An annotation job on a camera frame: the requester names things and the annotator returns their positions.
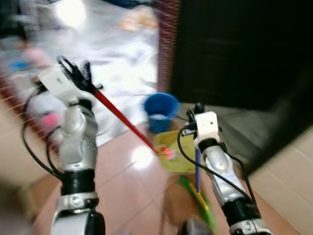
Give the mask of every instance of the blue broom handle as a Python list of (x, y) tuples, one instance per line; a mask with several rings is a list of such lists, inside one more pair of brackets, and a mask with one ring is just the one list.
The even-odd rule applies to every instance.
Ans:
[[(201, 153), (200, 150), (196, 149), (196, 162), (200, 163)], [(196, 190), (200, 192), (200, 167), (196, 166)]]

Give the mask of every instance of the red stick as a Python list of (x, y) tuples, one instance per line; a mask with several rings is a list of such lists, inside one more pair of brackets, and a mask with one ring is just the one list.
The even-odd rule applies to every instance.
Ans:
[(115, 116), (118, 117), (125, 125), (127, 125), (142, 141), (146, 143), (154, 152), (158, 154), (156, 148), (149, 142), (149, 140), (134, 126), (130, 121), (95, 87), (94, 88), (94, 96), (106, 106)]

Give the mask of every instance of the wall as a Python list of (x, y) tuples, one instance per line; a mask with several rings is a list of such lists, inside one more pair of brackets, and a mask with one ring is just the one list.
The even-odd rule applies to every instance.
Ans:
[[(22, 143), (21, 122), (0, 102), (0, 183), (14, 187), (26, 187), (46, 175)], [(45, 162), (44, 143), (30, 130), (27, 137), (33, 151)]]
[(253, 189), (303, 235), (313, 231), (313, 128), (252, 177)]

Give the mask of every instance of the black cable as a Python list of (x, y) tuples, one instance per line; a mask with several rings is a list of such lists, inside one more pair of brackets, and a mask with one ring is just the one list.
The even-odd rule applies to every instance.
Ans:
[(28, 153), (32, 156), (32, 158), (35, 160), (35, 162), (37, 162), (44, 170), (46, 170), (47, 172), (49, 172), (51, 175), (53, 175), (54, 177), (58, 178), (59, 180), (61, 180), (60, 176), (57, 175), (53, 170), (51, 170), (49, 167), (47, 167), (42, 161), (40, 161), (40, 159), (36, 156), (36, 154), (30, 149), (27, 141), (26, 141), (26, 128), (27, 128), (27, 123), (28, 121), (27, 116), (26, 116), (26, 111), (27, 111), (27, 107), (29, 105), (30, 100), (35, 97), (36, 95), (40, 94), (39, 91), (35, 91), (34, 93), (32, 93), (29, 98), (27, 99), (27, 101), (25, 102), (23, 108), (22, 108), (22, 115), (24, 116), (24, 124), (22, 125), (22, 131), (21, 131), (21, 135), (22, 135), (22, 141), (23, 144), (25, 146), (25, 148), (27, 149)]
[(236, 186), (235, 184), (233, 184), (232, 182), (230, 182), (228, 179), (226, 179), (225, 177), (221, 176), (220, 174), (216, 173), (215, 171), (210, 170), (209, 168), (207, 168), (206, 166), (192, 160), (191, 158), (189, 158), (187, 156), (187, 154), (184, 152), (181, 143), (180, 143), (180, 136), (182, 134), (182, 131), (184, 130), (184, 128), (181, 128), (178, 132), (177, 135), (177, 144), (179, 147), (179, 150), (181, 152), (181, 154), (185, 157), (185, 159), (187, 159), (188, 161), (190, 161), (191, 163), (193, 163), (194, 165), (204, 169), (205, 171), (211, 173), (212, 175), (215, 175), (216, 177), (220, 178), (221, 180), (225, 181), (226, 183), (228, 183), (230, 186), (232, 186), (234, 189), (236, 189), (239, 193), (241, 193), (247, 200), (249, 200), (251, 203), (254, 204), (254, 201), (248, 196), (248, 194), (246, 194), (241, 188), (239, 188), (238, 186)]
[(96, 137), (101, 136), (101, 135), (107, 133), (108, 131), (109, 131), (109, 130), (105, 130), (105, 131), (103, 131), (103, 132), (100, 132), (100, 133), (98, 133), (98, 134), (96, 135)]
[(57, 126), (56, 128), (54, 128), (51, 132), (49, 132), (49, 134), (47, 135), (46, 137), (46, 146), (45, 146), (45, 154), (47, 156), (47, 160), (48, 160), (48, 163), (50, 165), (50, 167), (52, 168), (52, 170), (58, 174), (60, 176), (60, 178), (62, 177), (62, 173), (54, 166), (52, 160), (51, 160), (51, 156), (50, 156), (50, 151), (49, 151), (49, 148), (51, 146), (51, 143), (49, 143), (49, 139), (50, 137), (52, 136), (52, 134), (58, 130), (59, 128), (61, 128), (60, 126)]
[(249, 193), (250, 193), (250, 195), (251, 195), (251, 198), (252, 198), (252, 200), (254, 201), (254, 203), (257, 204), (256, 199), (255, 199), (255, 197), (254, 197), (254, 193), (253, 193), (252, 188), (251, 188), (251, 185), (250, 185), (250, 181), (249, 181), (248, 175), (246, 174), (245, 165), (243, 164), (243, 162), (242, 162), (240, 159), (231, 156), (228, 152), (226, 152), (226, 154), (227, 154), (231, 159), (233, 159), (233, 160), (235, 160), (236, 162), (239, 163), (239, 165), (240, 165), (240, 167), (241, 167), (241, 171), (242, 171), (242, 173), (243, 173), (243, 175), (244, 175), (244, 178), (245, 178), (246, 186), (247, 186), (247, 188), (248, 188), (248, 190), (249, 190)]
[(181, 119), (181, 120), (183, 120), (183, 121), (188, 121), (188, 119), (182, 118), (182, 117), (180, 117), (180, 116), (178, 116), (178, 115), (176, 115), (176, 117), (179, 118), (179, 119)]

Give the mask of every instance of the blue bucket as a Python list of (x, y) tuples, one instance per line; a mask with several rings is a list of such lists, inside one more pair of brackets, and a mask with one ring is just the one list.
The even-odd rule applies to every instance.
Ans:
[(179, 113), (179, 101), (167, 93), (155, 93), (144, 102), (150, 130), (154, 133), (166, 132), (172, 119)]

